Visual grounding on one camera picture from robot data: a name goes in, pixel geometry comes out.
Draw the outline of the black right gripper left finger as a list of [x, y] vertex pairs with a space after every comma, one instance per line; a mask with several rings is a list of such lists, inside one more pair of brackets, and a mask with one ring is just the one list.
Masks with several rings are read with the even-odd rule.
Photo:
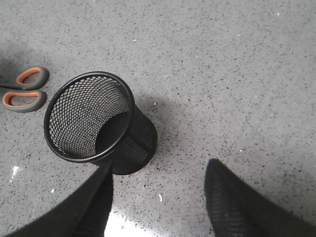
[[100, 166], [63, 202], [8, 236], [103, 237], [113, 192], [112, 166]]

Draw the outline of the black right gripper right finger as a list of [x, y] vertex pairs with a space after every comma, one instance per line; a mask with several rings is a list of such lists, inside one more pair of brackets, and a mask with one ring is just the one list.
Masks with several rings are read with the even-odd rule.
[[217, 237], [314, 237], [315, 226], [264, 198], [212, 158], [205, 173], [206, 209]]

